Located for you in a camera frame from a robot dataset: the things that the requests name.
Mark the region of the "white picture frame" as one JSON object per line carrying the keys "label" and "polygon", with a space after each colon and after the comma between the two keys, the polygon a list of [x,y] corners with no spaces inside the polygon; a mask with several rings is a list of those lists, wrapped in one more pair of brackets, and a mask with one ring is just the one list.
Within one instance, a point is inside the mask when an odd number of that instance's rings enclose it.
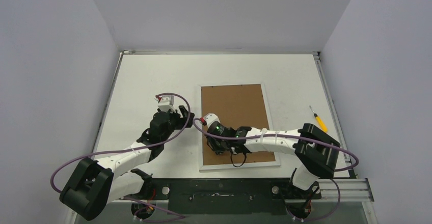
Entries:
{"label": "white picture frame", "polygon": [[[240,126],[272,129],[265,87],[262,83],[243,85],[208,85],[200,87],[201,116],[216,114],[226,127]],[[199,150],[199,171],[215,172],[239,169],[244,156],[234,155],[231,162],[228,152],[217,155],[202,138]]]}

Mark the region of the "yellow handled screwdriver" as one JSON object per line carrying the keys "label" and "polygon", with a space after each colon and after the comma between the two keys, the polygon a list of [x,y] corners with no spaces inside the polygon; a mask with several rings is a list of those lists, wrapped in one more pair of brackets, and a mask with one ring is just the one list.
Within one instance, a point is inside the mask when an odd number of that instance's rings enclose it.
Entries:
{"label": "yellow handled screwdriver", "polygon": [[313,116],[314,116],[316,122],[318,123],[320,129],[323,132],[327,133],[328,132],[328,128],[327,128],[326,124],[323,122],[323,120],[321,119],[321,117],[315,112],[315,110],[313,109],[313,107],[311,105],[309,105],[309,108],[312,111]]}

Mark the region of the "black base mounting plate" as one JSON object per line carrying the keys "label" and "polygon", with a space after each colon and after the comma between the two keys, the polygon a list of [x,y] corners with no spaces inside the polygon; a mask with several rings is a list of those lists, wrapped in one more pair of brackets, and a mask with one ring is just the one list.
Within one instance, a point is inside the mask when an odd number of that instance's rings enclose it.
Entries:
{"label": "black base mounting plate", "polygon": [[168,210],[179,214],[284,215],[285,201],[296,208],[321,199],[317,182],[306,191],[288,178],[167,179],[153,178],[133,194],[141,200],[167,201]]}

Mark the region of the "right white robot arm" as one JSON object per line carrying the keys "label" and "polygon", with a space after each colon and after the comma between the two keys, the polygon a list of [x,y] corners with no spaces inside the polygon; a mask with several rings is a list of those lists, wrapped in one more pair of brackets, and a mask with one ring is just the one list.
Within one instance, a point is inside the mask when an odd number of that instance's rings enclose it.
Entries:
{"label": "right white robot arm", "polygon": [[331,179],[336,171],[340,144],[313,124],[291,131],[275,131],[265,128],[223,126],[219,120],[203,121],[207,127],[205,137],[208,146],[217,154],[231,155],[256,152],[283,153],[296,156],[301,164],[291,175],[288,191],[294,198],[301,198],[318,179]]}

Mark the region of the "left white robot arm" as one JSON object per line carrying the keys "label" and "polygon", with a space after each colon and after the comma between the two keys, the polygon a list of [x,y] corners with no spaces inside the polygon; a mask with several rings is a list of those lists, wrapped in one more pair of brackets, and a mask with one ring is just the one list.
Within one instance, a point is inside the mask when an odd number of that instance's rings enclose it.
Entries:
{"label": "left white robot arm", "polygon": [[154,160],[171,134],[190,128],[194,117],[183,105],[168,111],[158,109],[149,127],[125,152],[81,159],[60,192],[60,202],[84,219],[93,220],[114,200],[130,195],[139,199],[156,196],[152,176],[138,166]]}

